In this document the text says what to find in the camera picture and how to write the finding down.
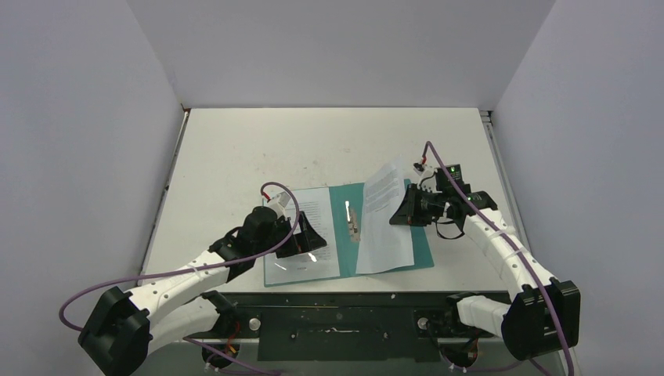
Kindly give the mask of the white paper sheet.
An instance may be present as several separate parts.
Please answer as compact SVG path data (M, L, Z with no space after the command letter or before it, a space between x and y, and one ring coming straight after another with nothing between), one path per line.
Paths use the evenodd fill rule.
M410 228L390 223L405 195L400 157L384 164L363 184L357 274L383 273L414 264Z
M295 227L290 240L297 246L288 250L288 256L275 252L263 258L266 287L341 276L329 189L295 190L294 196L300 208L299 221L295 220L291 197L281 193L278 198L285 205L290 224Z

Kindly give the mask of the metal folder clip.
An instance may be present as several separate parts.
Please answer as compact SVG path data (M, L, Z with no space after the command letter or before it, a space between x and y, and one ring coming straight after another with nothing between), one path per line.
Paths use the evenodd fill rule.
M360 242L360 221L350 201L345 201L345 211L349 239L352 243L358 244Z

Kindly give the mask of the teal plastic folder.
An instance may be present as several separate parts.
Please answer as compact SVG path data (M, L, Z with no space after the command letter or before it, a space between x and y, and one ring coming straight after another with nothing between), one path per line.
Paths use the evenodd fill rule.
M264 286L276 287L356 276L363 184L295 190L300 211L327 242L315 251L288 258L264 257Z

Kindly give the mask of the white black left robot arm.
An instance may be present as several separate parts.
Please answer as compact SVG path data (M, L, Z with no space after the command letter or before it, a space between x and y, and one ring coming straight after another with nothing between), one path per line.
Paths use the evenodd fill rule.
M304 212L259 206L241 226L174 272L100 296L78 344L105 375L130 375L156 350L191 334L233 329L233 308L215 289L251 269L260 255L288 258L327 246Z

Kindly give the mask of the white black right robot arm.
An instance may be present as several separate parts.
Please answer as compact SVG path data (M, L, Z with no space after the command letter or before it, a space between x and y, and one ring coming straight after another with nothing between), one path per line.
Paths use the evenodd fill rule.
M453 223L486 257L510 297L502 303L478 292L448 297L442 317L454 336L472 327L503 340L517 360L570 349L579 341L580 291L542 267L507 225L496 202L485 191L471 191L458 164L434 168L413 166L420 179L406 187L392 225L425 227Z

